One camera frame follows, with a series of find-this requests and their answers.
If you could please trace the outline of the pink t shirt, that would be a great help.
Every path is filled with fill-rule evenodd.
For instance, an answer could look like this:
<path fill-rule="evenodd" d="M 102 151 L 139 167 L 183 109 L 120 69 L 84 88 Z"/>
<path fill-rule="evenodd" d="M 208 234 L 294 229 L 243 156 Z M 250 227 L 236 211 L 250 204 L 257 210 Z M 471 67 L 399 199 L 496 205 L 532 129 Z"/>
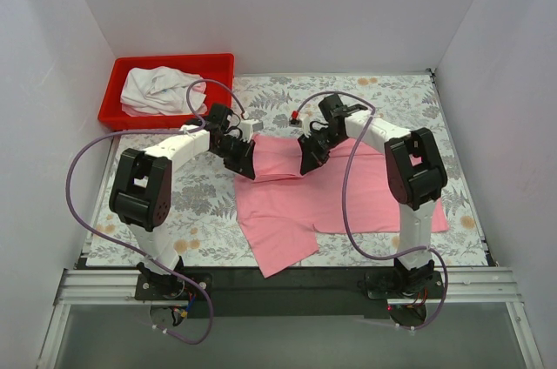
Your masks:
<path fill-rule="evenodd" d="M 343 234 L 341 210 L 348 178 L 347 210 L 354 233 L 399 231 L 399 205 L 387 183 L 385 157 L 349 139 L 325 165 L 300 174 L 294 138 L 257 135 L 254 180 L 234 178 L 238 224 L 266 278 L 318 251 L 317 236 Z"/>

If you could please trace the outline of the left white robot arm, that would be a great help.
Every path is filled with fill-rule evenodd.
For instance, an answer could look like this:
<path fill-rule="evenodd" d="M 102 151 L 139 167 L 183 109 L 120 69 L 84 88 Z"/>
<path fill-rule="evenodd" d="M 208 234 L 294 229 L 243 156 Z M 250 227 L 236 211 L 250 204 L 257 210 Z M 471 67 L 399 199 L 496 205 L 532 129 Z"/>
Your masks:
<path fill-rule="evenodd" d="M 157 275 L 155 288 L 166 299 L 176 299 L 185 288 L 184 276 L 176 272 L 180 257 L 165 227 L 171 210 L 174 173 L 196 156 L 210 152 L 224 167 L 254 179 L 254 135 L 263 122 L 243 115 L 231 125 L 232 109 L 214 104 L 209 113 L 191 119 L 161 143 L 143 150 L 122 152 L 111 189 L 109 208 L 134 235 L 145 253 L 138 268 Z"/>

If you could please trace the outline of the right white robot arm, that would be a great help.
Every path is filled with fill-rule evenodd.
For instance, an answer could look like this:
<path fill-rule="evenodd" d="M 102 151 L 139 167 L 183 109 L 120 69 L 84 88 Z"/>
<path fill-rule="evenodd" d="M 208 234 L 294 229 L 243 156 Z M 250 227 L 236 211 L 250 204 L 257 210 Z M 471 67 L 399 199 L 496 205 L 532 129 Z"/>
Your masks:
<path fill-rule="evenodd" d="M 404 297 L 417 295 L 433 278 L 434 263 L 441 256 L 431 247 L 433 214 L 447 184 L 446 168 L 433 133 L 391 124 L 376 116 L 376 108 L 361 97 L 354 105 L 342 101 L 342 91 L 321 91 L 319 128 L 301 109 L 292 112 L 289 123 L 303 133 L 301 174 L 323 166 L 330 152 L 352 138 L 356 146 L 366 144 L 386 160 L 388 188 L 399 205 L 399 249 L 389 256 L 395 272 L 395 290 Z"/>

